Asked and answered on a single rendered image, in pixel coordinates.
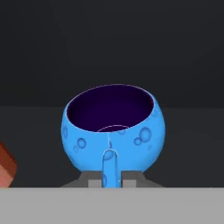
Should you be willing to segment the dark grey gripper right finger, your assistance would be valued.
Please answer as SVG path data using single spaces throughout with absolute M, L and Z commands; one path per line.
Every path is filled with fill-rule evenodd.
M 122 171 L 121 181 L 123 188 L 154 188 L 159 184 L 148 180 L 141 171 Z

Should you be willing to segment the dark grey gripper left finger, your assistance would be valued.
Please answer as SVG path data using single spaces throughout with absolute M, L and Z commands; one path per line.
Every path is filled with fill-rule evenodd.
M 64 187 L 101 188 L 102 173 L 100 171 L 83 171 L 78 179 L 65 184 Z

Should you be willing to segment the reddish brown block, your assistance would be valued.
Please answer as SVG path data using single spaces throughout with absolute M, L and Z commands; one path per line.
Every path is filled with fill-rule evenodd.
M 0 142 L 0 188 L 6 188 L 11 185 L 16 172 L 17 163 L 13 156 L 7 151 L 6 147 Z

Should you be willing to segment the blue bubble-patterned cup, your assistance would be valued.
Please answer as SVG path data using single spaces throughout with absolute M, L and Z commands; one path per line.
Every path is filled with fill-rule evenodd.
M 158 159 L 165 119 L 156 98 L 140 87 L 94 87 L 66 105 L 61 140 L 80 173 L 101 172 L 101 188 L 123 188 L 122 171 L 144 173 Z

